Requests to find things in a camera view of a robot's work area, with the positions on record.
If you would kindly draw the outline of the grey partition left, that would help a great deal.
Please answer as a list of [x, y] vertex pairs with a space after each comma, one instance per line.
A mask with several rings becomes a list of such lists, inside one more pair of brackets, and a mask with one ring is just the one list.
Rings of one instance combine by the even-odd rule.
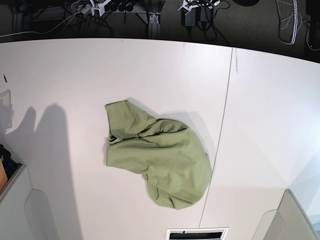
[[47, 195], [34, 189], [25, 165], [16, 170], [0, 194], [2, 240], [59, 240]]

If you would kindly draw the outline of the green t-shirt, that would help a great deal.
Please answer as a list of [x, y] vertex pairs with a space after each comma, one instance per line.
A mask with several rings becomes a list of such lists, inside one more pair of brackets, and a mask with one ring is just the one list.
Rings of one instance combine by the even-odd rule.
[[108, 167], [141, 175], [159, 206], [181, 210], [204, 195], [212, 167], [197, 134], [185, 123], [155, 118], [122, 100], [105, 105]]

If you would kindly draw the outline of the grey partition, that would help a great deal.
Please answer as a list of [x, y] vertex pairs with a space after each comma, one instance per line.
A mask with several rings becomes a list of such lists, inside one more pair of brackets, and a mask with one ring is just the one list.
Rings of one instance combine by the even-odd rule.
[[16, 170], [0, 194], [2, 240], [59, 240], [47, 195], [34, 189], [25, 165]]
[[293, 192], [287, 189], [278, 208], [262, 215], [252, 238], [254, 240], [318, 240], [320, 228], [311, 223]]

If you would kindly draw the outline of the clear plastic holder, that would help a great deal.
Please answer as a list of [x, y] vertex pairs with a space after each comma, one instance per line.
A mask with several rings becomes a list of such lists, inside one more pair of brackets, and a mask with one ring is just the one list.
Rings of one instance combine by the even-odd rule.
[[0, 134], [4, 135], [12, 127], [13, 105], [11, 91], [7, 89], [0, 94]]

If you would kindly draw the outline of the white vent slot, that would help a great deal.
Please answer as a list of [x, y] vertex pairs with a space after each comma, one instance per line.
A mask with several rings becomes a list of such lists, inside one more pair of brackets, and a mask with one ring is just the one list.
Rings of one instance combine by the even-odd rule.
[[229, 227], [220, 228], [170, 228], [166, 240], [224, 240]]

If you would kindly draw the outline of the aluminium frame post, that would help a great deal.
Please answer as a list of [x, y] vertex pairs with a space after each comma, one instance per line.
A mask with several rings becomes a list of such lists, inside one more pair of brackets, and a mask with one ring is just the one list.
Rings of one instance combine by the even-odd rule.
[[161, 14], [158, 12], [150, 12], [148, 14], [148, 38], [158, 40], [160, 38], [160, 20]]

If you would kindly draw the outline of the black power strip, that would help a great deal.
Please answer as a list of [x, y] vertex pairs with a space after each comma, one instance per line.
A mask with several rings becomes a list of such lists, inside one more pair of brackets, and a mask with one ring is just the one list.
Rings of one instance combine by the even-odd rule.
[[132, 12], [136, 2], [134, 0], [110, 0], [103, 6], [105, 12]]

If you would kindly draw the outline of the grey partition right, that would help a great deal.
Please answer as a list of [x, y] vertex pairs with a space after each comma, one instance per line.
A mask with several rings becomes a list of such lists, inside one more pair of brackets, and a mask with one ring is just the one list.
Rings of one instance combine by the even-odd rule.
[[252, 238], [254, 240], [318, 240], [320, 228], [311, 223], [293, 192], [287, 189], [278, 208], [262, 215]]

